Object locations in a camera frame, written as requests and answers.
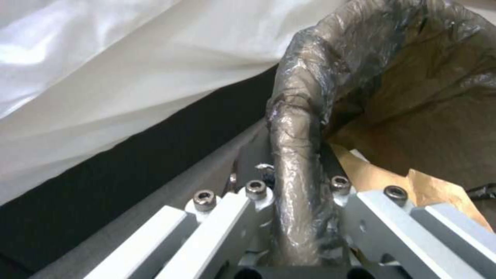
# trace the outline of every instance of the white sheet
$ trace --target white sheet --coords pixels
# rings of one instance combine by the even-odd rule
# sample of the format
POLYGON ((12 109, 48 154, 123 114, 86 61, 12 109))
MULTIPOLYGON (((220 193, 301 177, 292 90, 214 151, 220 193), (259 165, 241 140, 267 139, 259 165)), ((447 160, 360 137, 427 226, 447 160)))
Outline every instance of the white sheet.
POLYGON ((263 72, 343 1, 5 1, 0 205, 263 72))

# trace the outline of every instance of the plastic-wrapped object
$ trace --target plastic-wrapped object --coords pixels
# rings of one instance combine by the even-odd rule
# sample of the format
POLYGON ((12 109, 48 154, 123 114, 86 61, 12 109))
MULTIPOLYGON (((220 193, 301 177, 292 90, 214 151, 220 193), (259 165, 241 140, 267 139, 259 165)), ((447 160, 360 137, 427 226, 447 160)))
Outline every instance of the plastic-wrapped object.
POLYGON ((342 2, 2 1, 0 205, 265 71, 342 2))
POLYGON ((495 47, 492 24, 442 0, 353 0, 295 35, 267 106, 284 261, 320 262, 311 224, 323 202, 321 124, 336 142, 393 170, 408 165, 458 182, 412 160, 420 158, 453 173, 463 165, 496 174, 495 47), (468 156, 477 148, 478 157, 468 156))

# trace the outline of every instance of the metal frame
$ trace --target metal frame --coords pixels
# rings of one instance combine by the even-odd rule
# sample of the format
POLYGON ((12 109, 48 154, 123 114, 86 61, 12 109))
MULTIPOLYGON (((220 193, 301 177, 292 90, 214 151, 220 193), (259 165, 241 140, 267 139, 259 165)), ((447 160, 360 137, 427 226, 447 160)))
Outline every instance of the metal frame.
POLYGON ((414 278, 481 278, 382 191, 351 196, 343 212, 346 234, 371 261, 391 255, 414 278))
POLYGON ((254 203, 227 193, 156 278, 214 278, 238 264, 257 228, 254 203))
POLYGON ((85 279, 152 278, 195 228, 192 214, 164 206, 85 279))
POLYGON ((410 215, 483 276, 496 276, 496 235, 449 204, 415 208, 410 215))

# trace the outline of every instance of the black fabric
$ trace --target black fabric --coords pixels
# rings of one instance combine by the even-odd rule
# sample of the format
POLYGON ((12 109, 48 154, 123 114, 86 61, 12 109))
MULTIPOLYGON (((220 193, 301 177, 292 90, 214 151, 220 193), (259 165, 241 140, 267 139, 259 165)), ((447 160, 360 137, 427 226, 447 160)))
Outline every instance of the black fabric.
MULTIPOLYGON (((261 119, 275 69, 216 90, 3 205, 0 267, 23 267, 20 278, 40 270, 261 119)), ((12 269, 0 268, 0 278, 13 276, 4 270, 12 269)))

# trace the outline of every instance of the hex socket bolt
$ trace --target hex socket bolt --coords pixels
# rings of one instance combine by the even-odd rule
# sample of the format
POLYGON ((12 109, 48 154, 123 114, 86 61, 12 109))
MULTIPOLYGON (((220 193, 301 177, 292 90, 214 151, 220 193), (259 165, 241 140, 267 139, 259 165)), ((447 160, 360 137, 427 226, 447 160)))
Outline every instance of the hex socket bolt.
POLYGON ((347 195, 350 193, 351 184, 348 178, 340 175, 333 176, 331 179, 331 191, 340 195, 347 195))
POLYGON ((404 207, 408 200, 408 193, 405 189, 396 185, 389 185, 384 188, 384 194, 400 207, 404 207))
POLYGON ((258 201, 267 196, 267 185, 261 180, 251 180, 245 186, 247 197, 258 201))
POLYGON ((210 211, 217 205, 217 198, 211 190, 200 190, 194 194, 193 203, 198 211, 210 211))

